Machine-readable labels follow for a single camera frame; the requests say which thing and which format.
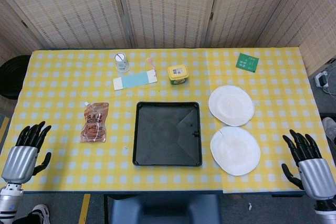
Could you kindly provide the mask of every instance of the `cable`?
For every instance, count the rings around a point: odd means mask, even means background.
[[[328,83],[328,80],[329,80],[329,77],[331,76],[331,74],[334,72],[334,69],[336,68],[336,66],[333,66],[329,71],[330,73],[328,74],[328,77],[327,77],[327,83]],[[331,97],[333,97],[334,99],[336,99],[335,95],[336,93],[330,93],[329,91],[329,85],[327,86],[327,90],[324,89],[324,87],[322,87],[322,90],[324,91],[324,93],[327,93],[329,95],[331,95]]]

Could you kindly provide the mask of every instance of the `black tray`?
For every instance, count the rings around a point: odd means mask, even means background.
[[[134,165],[202,164],[197,102],[139,102],[136,107]]]

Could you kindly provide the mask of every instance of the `white paper plate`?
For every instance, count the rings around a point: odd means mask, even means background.
[[[241,126],[254,114],[251,97],[237,86],[226,85],[215,89],[208,104],[212,115],[230,126]]]
[[[221,128],[212,137],[210,148],[217,164],[234,176],[251,172],[260,160],[256,139],[239,127]]]

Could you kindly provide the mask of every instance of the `yellow container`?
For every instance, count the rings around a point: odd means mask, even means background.
[[[181,84],[189,77],[185,65],[176,65],[168,67],[168,75],[171,85]]]

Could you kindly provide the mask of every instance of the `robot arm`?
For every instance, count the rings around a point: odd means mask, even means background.
[[[44,138],[51,126],[42,127],[45,122],[25,127],[9,152],[2,178],[8,183],[0,192],[0,223],[13,222],[18,204],[23,195],[21,185],[28,182],[32,176],[45,169],[50,161],[48,152],[41,165],[35,167],[36,160]]]
[[[289,131],[295,144],[287,136],[282,136],[288,144],[300,178],[293,177],[286,164],[282,170],[290,182],[305,190],[306,194],[316,200],[315,213],[322,224],[336,224],[336,184],[332,177],[327,161],[322,158],[315,140],[308,134],[301,135],[293,130]]]

